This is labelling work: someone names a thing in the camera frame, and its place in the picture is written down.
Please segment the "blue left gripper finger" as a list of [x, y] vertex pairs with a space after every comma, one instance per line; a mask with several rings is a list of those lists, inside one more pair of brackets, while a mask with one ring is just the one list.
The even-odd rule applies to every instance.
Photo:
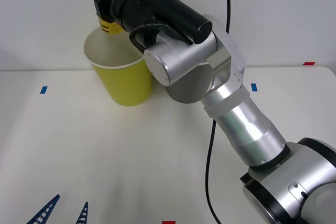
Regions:
[[82, 208], [82, 211], [76, 221], [76, 224], [86, 224], [88, 219], [88, 202], [86, 202]]
[[42, 207], [42, 209], [38, 213], [36, 213], [27, 224], [46, 224], [59, 199], [60, 195], [56, 195], [44, 207]]

